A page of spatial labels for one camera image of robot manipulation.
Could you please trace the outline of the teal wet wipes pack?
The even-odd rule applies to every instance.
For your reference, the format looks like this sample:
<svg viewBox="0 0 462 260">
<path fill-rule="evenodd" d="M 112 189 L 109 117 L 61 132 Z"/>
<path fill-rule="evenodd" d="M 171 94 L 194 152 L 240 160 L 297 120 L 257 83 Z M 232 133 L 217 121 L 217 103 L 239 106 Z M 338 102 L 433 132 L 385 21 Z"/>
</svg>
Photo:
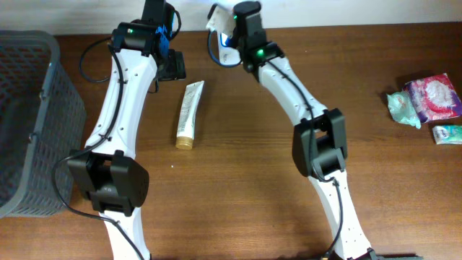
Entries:
<svg viewBox="0 0 462 260">
<path fill-rule="evenodd" d="M 419 120 L 407 91 L 400 91 L 387 95 L 387 101 L 388 110 L 395 122 L 421 129 L 421 121 Z"/>
</svg>

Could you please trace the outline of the red purple tissue pack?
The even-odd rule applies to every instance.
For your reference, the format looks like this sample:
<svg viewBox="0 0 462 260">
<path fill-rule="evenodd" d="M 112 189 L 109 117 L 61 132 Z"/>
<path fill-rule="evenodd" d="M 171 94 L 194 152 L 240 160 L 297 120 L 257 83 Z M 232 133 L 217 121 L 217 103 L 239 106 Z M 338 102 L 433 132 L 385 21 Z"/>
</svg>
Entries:
<svg viewBox="0 0 462 260">
<path fill-rule="evenodd" d="M 446 73 L 404 85 L 421 123 L 461 116 L 461 99 Z"/>
</svg>

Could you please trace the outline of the white barcode scanner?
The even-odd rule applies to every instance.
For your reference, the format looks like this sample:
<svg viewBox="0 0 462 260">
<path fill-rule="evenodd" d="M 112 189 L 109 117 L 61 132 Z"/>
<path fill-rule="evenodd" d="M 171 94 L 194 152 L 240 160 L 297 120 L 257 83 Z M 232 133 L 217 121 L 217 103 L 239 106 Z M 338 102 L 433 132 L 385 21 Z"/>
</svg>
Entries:
<svg viewBox="0 0 462 260">
<path fill-rule="evenodd" d="M 237 65 L 241 62 L 240 54 L 238 50 L 228 47 L 226 45 L 227 35 L 225 35 L 224 33 L 220 33 L 217 36 L 217 42 L 218 42 L 218 52 L 219 52 L 218 59 L 222 65 L 231 66 L 231 65 Z"/>
</svg>

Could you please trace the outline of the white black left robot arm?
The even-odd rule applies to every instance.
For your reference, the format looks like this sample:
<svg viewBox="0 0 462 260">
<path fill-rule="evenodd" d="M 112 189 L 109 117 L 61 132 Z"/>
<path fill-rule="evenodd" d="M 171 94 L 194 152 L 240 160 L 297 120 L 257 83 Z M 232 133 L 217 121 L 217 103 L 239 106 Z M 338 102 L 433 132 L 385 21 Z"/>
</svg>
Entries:
<svg viewBox="0 0 462 260">
<path fill-rule="evenodd" d="M 165 0 L 149 0 L 140 19 L 122 22 L 107 39 L 112 58 L 97 123 L 81 151 L 65 159 L 82 197 L 108 231 L 114 259 L 150 259 L 141 206 L 149 173 L 135 160 L 136 136 L 152 85 L 186 78 L 183 54 L 169 47 L 181 19 Z"/>
</svg>

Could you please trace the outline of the green white tissue pack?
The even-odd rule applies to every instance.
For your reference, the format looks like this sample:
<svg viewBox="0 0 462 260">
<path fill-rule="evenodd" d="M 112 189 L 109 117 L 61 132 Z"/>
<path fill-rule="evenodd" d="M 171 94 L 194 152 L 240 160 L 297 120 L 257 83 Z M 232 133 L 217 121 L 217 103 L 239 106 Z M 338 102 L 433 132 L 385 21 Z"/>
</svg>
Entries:
<svg viewBox="0 0 462 260">
<path fill-rule="evenodd" d="M 436 144 L 461 144 L 461 126 L 435 126 L 432 133 Z"/>
</svg>

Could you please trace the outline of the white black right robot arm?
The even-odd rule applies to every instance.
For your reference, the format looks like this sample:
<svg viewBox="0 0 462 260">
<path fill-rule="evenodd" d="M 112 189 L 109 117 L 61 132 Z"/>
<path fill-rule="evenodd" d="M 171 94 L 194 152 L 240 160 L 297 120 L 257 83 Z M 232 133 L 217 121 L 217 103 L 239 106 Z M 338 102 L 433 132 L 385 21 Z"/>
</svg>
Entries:
<svg viewBox="0 0 462 260">
<path fill-rule="evenodd" d="M 260 11 L 258 1 L 233 7 L 232 41 L 244 69 L 276 98 L 294 126 L 292 159 L 316 190 L 331 229 L 332 242 L 322 259 L 377 259 L 349 193 L 345 117 L 304 87 L 281 48 L 266 37 Z"/>
</svg>

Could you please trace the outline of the grey plastic mesh basket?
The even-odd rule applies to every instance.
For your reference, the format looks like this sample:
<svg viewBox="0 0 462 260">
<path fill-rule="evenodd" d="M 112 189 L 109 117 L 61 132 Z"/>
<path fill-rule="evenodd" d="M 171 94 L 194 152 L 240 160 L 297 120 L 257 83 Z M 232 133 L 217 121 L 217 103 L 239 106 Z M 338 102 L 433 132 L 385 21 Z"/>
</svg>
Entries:
<svg viewBox="0 0 462 260">
<path fill-rule="evenodd" d="M 69 200 L 73 178 L 53 166 L 80 148 L 84 102 L 61 64 L 57 40 L 1 31 L 1 217 L 48 217 Z"/>
</svg>

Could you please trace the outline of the white tube gold cap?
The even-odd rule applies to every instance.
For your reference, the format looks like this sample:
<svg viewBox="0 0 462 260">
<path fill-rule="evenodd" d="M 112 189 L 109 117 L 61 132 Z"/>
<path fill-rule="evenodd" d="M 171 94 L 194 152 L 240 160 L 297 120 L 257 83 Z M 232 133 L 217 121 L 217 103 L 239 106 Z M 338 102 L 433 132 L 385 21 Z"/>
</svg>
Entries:
<svg viewBox="0 0 462 260">
<path fill-rule="evenodd" d="M 175 146 L 180 150 L 191 150 L 195 137 L 196 112 L 205 81 L 186 86 L 180 109 Z"/>
</svg>

